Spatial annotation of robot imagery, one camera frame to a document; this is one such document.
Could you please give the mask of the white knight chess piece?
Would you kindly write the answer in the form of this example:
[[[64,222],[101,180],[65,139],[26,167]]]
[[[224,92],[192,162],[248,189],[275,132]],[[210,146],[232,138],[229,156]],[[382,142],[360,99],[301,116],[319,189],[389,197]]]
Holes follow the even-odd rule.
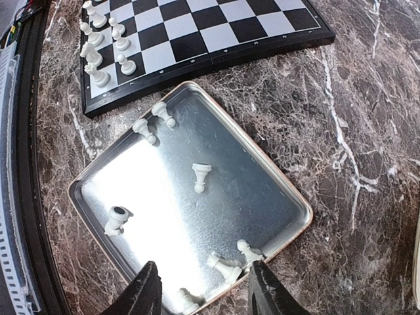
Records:
[[[80,57],[85,58],[88,63],[94,64],[96,67],[99,67],[103,61],[102,55],[89,42],[83,44]]]

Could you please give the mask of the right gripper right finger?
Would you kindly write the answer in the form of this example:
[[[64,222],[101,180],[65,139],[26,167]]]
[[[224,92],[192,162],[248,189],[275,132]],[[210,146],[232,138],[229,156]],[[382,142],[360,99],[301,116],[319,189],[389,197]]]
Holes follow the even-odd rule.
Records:
[[[254,261],[248,277],[249,314],[310,315],[264,261]]]

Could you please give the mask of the black grey chessboard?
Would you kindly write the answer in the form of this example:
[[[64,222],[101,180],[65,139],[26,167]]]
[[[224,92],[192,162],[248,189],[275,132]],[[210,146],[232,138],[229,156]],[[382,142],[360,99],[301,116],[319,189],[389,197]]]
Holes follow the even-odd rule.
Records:
[[[335,32],[309,1],[92,1],[107,23],[95,28],[82,8],[81,22],[104,36],[95,50],[110,79],[97,87],[81,74],[83,114],[104,114],[182,81],[276,54],[328,45]],[[108,19],[130,40],[116,49]],[[136,64],[123,75],[117,56]]]

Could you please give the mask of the white bishop chess piece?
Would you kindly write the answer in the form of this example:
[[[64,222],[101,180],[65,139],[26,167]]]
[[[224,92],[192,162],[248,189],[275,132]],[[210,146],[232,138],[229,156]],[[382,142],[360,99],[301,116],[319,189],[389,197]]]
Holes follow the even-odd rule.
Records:
[[[104,39],[104,36],[101,33],[93,31],[86,22],[80,22],[79,28],[88,37],[87,41],[94,47],[99,46]]]

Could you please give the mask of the white rook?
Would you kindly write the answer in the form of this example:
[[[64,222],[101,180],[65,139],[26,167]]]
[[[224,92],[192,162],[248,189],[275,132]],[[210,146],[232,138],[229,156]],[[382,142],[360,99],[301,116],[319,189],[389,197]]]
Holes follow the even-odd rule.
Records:
[[[97,67],[93,63],[88,63],[84,67],[84,71],[93,78],[93,83],[97,87],[105,86],[110,79],[110,75],[108,72],[105,72],[103,70],[98,70]]]

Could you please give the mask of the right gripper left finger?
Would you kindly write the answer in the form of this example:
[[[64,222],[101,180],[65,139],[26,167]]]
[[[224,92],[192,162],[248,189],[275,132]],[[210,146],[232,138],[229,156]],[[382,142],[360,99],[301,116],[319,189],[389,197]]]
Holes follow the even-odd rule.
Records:
[[[158,268],[148,261],[122,294],[100,315],[160,315],[162,282]]]

